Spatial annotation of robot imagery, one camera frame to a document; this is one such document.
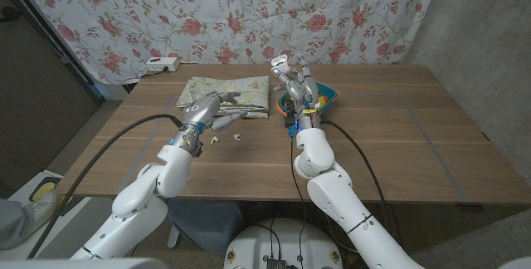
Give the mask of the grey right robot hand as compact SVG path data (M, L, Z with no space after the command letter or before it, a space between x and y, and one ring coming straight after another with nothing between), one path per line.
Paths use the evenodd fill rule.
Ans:
M312 77L309 64L298 52L297 62L300 69L289 64L289 57L284 54L271 59L272 74L280 80L274 90L287 90L294 101L298 127L301 130L315 128L315 106L319 103L319 90Z

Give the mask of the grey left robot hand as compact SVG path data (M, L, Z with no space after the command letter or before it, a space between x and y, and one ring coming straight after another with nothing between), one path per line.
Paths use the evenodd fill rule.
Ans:
M228 115L219 115L221 103L236 104L235 97L240 92L210 92L195 100L183 110L183 127L173 137L172 145L184 149L193 157L198 157L202 152L200 135L207 129L223 131L234 122L243 119L246 111L234 111Z

